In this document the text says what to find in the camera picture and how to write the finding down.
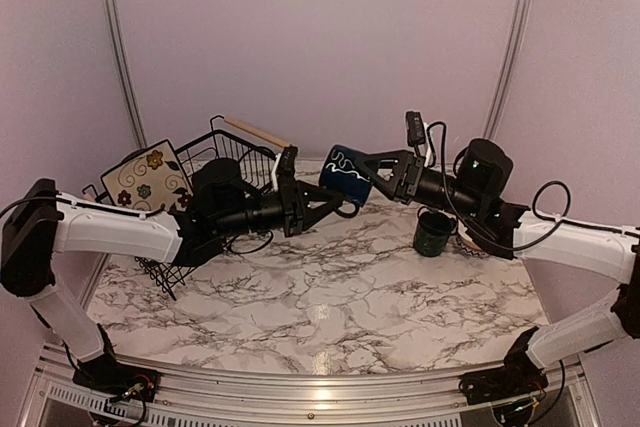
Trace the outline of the blue zigzag patterned bowl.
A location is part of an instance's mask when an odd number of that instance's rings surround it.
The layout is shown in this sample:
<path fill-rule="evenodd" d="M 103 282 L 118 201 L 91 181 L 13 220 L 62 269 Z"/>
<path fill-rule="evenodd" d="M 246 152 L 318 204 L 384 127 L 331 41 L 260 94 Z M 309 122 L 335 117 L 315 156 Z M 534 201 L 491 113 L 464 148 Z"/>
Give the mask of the blue zigzag patterned bowl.
<path fill-rule="evenodd" d="M 463 240 L 458 239 L 456 243 L 460 253 L 465 255 L 466 257 L 478 259 L 484 259 L 488 257 L 488 254 L 486 252 L 476 248 L 474 245 L 470 246 L 466 244 Z"/>

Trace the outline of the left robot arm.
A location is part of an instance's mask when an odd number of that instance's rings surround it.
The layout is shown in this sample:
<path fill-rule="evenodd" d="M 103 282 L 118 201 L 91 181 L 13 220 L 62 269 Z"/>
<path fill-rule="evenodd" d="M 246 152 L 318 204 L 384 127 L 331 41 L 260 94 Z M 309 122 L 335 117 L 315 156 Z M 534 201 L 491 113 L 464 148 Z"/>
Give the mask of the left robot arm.
<path fill-rule="evenodd" d="M 1 234 L 1 285 L 25 299 L 77 359 L 81 376 L 106 392 L 127 377 L 108 335 L 55 277 L 55 253 L 128 255 L 179 267 L 199 267 L 225 251 L 229 238 L 275 229 L 291 237 L 336 212 L 343 194 L 295 177 L 293 162 L 279 159 L 263 192 L 246 182 L 238 161 L 219 158 L 191 177 L 185 210 L 152 212 L 82 201 L 38 180 L 7 206 Z"/>

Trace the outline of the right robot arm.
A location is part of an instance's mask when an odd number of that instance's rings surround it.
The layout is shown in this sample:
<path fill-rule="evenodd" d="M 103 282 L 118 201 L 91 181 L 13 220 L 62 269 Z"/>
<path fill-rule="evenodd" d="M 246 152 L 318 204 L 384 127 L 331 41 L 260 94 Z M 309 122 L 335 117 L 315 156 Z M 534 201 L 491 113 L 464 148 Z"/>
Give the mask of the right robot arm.
<path fill-rule="evenodd" d="M 618 339 L 638 338 L 638 229 L 545 215 L 502 200 L 513 163 L 489 140 L 472 140 L 460 158 L 453 176 L 428 167 L 406 150 L 358 154 L 354 165 L 390 200 L 455 215 L 473 242 L 491 255 L 577 267 L 619 284 L 582 311 L 521 334 L 505 356 L 505 366 L 496 372 L 496 387 L 515 395 L 533 380 L 535 371 Z"/>

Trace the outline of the square floral ceramic plate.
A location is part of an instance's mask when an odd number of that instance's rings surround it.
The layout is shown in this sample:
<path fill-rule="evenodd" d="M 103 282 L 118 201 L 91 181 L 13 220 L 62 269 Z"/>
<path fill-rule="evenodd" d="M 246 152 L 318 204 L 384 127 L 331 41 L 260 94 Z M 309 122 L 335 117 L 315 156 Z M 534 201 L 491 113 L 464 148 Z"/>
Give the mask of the square floral ceramic plate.
<path fill-rule="evenodd" d="M 141 211 L 185 212 L 193 198 L 187 174 L 166 139 L 131 154 L 101 176 L 113 203 Z"/>

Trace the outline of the dark blue mug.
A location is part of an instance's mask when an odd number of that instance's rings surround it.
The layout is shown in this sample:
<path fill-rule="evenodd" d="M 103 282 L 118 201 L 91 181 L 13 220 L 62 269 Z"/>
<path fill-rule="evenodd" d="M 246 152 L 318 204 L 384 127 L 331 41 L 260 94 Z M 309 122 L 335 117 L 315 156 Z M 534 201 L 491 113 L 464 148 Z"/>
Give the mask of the dark blue mug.
<path fill-rule="evenodd" d="M 354 158 L 357 154 L 360 154 L 360 151 L 340 144 L 334 145 L 320 171 L 319 185 L 340 192 L 357 207 L 363 207 L 369 198 L 372 185 L 355 167 Z"/>

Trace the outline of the dark green mug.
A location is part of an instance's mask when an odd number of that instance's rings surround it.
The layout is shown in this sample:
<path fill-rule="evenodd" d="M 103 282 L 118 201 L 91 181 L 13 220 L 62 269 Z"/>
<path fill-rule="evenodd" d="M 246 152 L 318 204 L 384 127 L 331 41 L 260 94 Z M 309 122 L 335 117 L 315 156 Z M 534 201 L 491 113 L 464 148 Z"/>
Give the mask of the dark green mug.
<path fill-rule="evenodd" d="M 457 229 L 457 220 L 442 212 L 421 207 L 413 236 L 413 249 L 421 256 L 434 258 L 441 255 Z"/>

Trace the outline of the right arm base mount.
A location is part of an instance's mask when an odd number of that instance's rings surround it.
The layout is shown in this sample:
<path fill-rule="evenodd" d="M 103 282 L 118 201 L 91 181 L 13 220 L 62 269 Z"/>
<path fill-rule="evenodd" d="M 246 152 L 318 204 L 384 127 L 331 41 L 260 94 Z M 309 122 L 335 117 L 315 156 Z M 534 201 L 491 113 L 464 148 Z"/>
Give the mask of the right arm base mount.
<path fill-rule="evenodd" d="M 548 387 L 543 373 L 523 374 L 506 367 L 467 372 L 460 378 L 458 389 L 468 405 L 501 401 Z"/>

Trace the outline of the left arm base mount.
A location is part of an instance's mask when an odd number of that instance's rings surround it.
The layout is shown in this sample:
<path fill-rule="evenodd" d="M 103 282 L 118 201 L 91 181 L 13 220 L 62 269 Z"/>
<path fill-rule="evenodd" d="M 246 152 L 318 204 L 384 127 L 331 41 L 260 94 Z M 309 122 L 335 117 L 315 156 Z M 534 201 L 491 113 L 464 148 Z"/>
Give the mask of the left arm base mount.
<path fill-rule="evenodd" d="M 142 391 L 133 394 L 135 400 L 143 399 L 152 403 L 160 381 L 160 373 L 153 369 L 121 364 L 114 373 L 110 373 L 107 380 L 91 379 L 86 373 L 77 370 L 72 377 L 74 384 L 91 390 L 110 394 L 121 400 L 126 399 L 125 392 L 137 384 L 142 385 Z"/>

